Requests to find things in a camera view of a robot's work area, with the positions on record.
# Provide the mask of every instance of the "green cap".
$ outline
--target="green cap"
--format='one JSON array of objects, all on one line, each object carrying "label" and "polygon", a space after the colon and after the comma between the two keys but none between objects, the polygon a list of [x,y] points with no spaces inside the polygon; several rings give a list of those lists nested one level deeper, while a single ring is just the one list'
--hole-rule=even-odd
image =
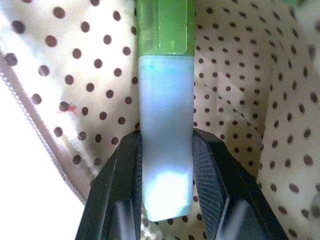
[{"label": "green cap", "polygon": [[195,55],[195,0],[137,0],[139,56]]}]

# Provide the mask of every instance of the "polka dot fabric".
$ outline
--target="polka dot fabric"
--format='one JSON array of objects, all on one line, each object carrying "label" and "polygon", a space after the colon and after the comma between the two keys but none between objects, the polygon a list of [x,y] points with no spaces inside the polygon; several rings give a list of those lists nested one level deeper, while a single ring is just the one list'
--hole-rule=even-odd
[{"label": "polka dot fabric", "polygon": [[[316,13],[320,4],[294,11],[278,0],[196,1],[193,126],[222,139],[257,177],[292,240],[308,239],[320,191]],[[88,185],[140,125],[136,14],[133,0],[0,3],[4,60],[68,152],[62,167]],[[142,209],[141,233],[207,239],[196,185],[188,216],[150,222]]]}]

